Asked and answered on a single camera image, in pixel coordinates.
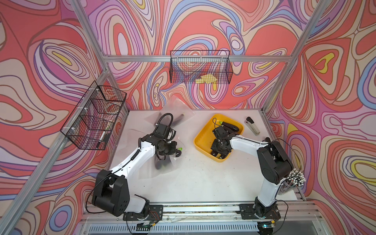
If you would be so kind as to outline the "clear zip-top plastic bag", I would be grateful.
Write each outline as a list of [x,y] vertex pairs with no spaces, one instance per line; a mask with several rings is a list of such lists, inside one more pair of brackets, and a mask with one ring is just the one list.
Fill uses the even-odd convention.
[[152,125],[156,125],[159,119],[166,113],[171,113],[173,115],[173,121],[181,114],[184,114],[186,116],[185,121],[195,116],[195,112],[190,107],[188,107],[178,96],[172,96],[170,101],[168,101],[161,110],[158,110],[156,113],[146,117],[145,121]]

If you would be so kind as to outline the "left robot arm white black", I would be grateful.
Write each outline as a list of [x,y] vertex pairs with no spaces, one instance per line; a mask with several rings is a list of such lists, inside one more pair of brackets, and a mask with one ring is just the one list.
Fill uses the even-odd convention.
[[92,204],[114,216],[127,213],[141,218],[149,215],[150,201],[143,196],[132,195],[128,180],[154,156],[181,155],[176,131],[169,125],[157,124],[154,131],[138,139],[138,147],[120,164],[110,170],[101,170],[93,188]]

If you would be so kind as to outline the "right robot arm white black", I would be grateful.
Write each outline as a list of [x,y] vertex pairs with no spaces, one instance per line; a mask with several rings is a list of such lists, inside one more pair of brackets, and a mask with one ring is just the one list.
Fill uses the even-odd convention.
[[278,191],[293,170],[285,150],[278,141],[258,142],[224,126],[218,126],[212,132],[215,136],[211,146],[214,154],[227,156],[232,150],[240,150],[258,157],[264,180],[253,210],[256,217],[265,218],[276,205]]

